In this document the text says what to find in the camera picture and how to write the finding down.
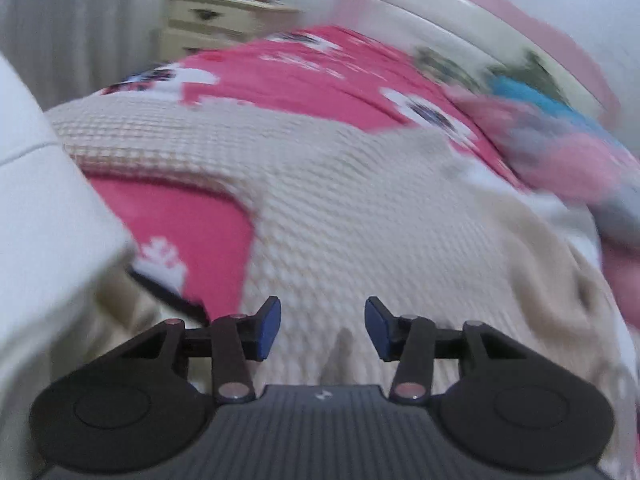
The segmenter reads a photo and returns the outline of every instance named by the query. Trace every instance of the white headboard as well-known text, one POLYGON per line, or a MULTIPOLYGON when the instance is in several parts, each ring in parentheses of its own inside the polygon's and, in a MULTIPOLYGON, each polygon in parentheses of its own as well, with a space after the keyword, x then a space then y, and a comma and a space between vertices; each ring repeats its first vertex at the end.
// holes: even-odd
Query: white headboard
POLYGON ((476 77, 489 65, 522 61, 531 49, 573 108, 606 126, 620 108, 597 64, 571 38, 508 0, 339 0, 334 20, 406 52, 428 46, 476 77))

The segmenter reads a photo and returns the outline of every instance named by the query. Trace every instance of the pink bed frame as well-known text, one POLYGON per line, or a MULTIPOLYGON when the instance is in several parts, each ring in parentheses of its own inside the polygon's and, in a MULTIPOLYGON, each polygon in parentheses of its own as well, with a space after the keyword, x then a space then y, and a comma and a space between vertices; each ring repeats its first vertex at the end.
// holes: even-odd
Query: pink bed frame
MULTIPOLYGON (((509 0, 469 0, 488 10, 531 41, 539 45, 564 66, 602 105, 600 123, 606 128, 615 126, 620 102, 609 87, 600 67, 563 32, 522 12, 509 0)), ((358 30, 365 0, 337 0, 332 21, 337 25, 358 30)))

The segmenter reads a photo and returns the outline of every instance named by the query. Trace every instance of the pink blanket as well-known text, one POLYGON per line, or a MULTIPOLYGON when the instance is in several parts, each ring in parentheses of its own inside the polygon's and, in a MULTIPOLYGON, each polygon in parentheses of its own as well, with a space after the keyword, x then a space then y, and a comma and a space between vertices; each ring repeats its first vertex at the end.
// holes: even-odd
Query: pink blanket
MULTIPOLYGON (((480 130, 418 73, 410 58, 338 27, 318 27, 205 51, 103 90, 206 105, 228 98, 263 108, 353 124, 371 133, 400 125, 439 126, 512 184, 516 177, 480 130)), ((157 184, 92 178, 136 238, 136 268, 209 315, 236 310, 252 240, 250 220, 230 200, 157 184)))

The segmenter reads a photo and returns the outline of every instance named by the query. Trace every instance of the white flower print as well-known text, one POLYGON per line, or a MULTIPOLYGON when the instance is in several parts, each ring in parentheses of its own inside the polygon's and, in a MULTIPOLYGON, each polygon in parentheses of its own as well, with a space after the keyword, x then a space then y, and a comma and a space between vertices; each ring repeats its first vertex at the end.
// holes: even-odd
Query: white flower print
POLYGON ((460 146, 473 149, 476 134, 459 120, 444 113, 440 107, 417 95, 405 95, 391 88, 381 88, 380 93, 396 104, 405 117, 421 126, 437 126, 460 146))
POLYGON ((330 68, 325 68, 318 63, 314 63, 313 61, 308 61, 306 59, 302 59, 300 56, 294 56, 293 54, 286 54, 285 52, 278 52, 277 56, 271 56, 270 54, 261 54, 260 58, 263 61, 277 61, 280 63, 287 63, 291 65, 297 65, 300 68, 304 68, 306 70, 312 70, 313 72, 326 72, 333 77, 338 79, 344 79, 344 76, 335 70, 331 70, 330 68))
POLYGON ((140 254, 133 261, 132 267, 175 294, 182 294, 188 273, 187 266, 178 257, 178 248, 166 238, 151 237, 148 244, 140 245, 140 254))
POLYGON ((242 105, 242 106, 254 106, 254 103, 251 101, 245 101, 243 99, 235 99, 233 97, 216 97, 213 95, 203 95, 200 97, 200 105, 206 106, 208 104, 216 104, 216 103, 228 103, 234 105, 242 105))
POLYGON ((215 85, 220 78, 199 68, 175 68, 175 77, 168 81, 158 81, 151 89, 153 97, 167 101, 180 101, 182 99, 183 83, 204 83, 215 85))
POLYGON ((283 34, 274 34, 273 36, 269 36, 267 40, 276 41, 277 43, 301 43, 320 52, 342 50, 340 45, 332 43, 320 36, 316 36, 315 34, 307 34, 306 32, 285 32, 283 34))

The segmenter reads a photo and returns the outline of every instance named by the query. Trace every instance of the drawer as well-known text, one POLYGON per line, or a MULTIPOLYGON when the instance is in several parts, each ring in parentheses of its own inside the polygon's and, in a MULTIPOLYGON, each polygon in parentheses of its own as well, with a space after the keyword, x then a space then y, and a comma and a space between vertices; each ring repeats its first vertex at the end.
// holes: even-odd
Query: drawer
POLYGON ((251 10, 191 0, 170 0, 169 19, 250 34, 257 28, 251 10))
POLYGON ((221 49, 236 44, 237 41, 225 38, 212 38, 204 34, 164 28, 160 31, 159 57, 161 61, 176 61, 203 48, 221 49))

